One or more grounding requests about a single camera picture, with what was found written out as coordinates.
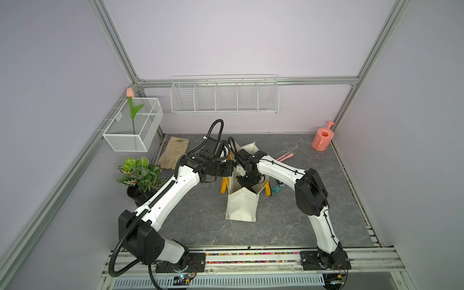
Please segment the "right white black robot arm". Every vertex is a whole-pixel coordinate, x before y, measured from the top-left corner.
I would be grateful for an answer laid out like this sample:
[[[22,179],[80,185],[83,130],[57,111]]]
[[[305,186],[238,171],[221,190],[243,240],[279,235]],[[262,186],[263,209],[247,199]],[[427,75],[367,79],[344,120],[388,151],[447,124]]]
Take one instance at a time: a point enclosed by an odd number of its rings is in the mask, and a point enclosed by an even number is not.
[[[335,235],[329,217],[327,190],[315,169],[297,169],[272,158],[263,151],[238,150],[233,137],[228,143],[237,166],[242,170],[235,180],[247,190],[263,181],[265,175],[278,180],[295,193],[296,205],[311,223],[317,240],[317,261],[311,265],[322,269],[351,269],[347,252]]]

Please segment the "illustrated tote bag yellow handles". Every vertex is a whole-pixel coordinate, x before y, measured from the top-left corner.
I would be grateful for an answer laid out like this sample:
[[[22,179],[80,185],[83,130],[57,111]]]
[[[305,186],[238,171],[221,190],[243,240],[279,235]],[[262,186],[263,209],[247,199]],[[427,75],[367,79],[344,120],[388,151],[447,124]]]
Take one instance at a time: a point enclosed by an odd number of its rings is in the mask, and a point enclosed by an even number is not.
[[[262,191],[266,191],[268,195],[270,194],[269,176],[263,174],[265,176],[265,182],[263,184],[258,184],[252,188],[242,187],[236,179],[237,161],[235,159],[235,155],[241,149],[246,150],[251,155],[250,162],[247,164],[253,164],[257,168],[257,163],[259,159],[263,157],[263,152],[258,149],[255,142],[239,146],[237,142],[230,139],[228,143],[232,150],[229,154],[228,160],[234,161],[234,168],[233,175],[230,177],[224,177],[221,184],[221,193],[227,194],[225,218],[229,221],[256,222],[260,193]]]

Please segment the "pink utility knife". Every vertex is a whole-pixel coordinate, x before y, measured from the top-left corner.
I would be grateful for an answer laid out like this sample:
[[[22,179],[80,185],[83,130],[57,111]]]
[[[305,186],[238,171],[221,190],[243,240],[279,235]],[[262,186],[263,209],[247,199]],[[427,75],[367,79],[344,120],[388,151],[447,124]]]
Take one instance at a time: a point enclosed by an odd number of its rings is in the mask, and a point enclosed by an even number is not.
[[[292,152],[287,152],[287,153],[285,153],[283,156],[279,157],[279,158],[277,159],[277,161],[279,161],[279,162],[284,162],[285,160],[290,159],[290,158],[292,158],[293,156],[294,156],[294,154],[293,154]]]

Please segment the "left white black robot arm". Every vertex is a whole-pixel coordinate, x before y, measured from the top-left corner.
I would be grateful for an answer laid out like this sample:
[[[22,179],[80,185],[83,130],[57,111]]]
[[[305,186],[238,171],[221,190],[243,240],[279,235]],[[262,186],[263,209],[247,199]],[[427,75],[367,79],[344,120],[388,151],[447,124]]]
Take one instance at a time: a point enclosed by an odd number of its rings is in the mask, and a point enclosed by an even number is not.
[[[118,219],[119,241],[108,263],[108,274],[118,277],[125,274],[138,263],[147,266],[152,285],[160,286],[154,279],[152,266],[166,263],[173,271],[185,272],[198,264],[190,258],[190,250],[176,240],[167,240],[159,229],[177,203],[207,177],[229,177],[233,173],[233,163],[228,159],[231,152],[227,141],[219,133],[211,136],[215,126],[224,128],[222,119],[215,120],[202,143],[181,155],[175,164],[173,176],[152,198],[135,211],[124,211]]]

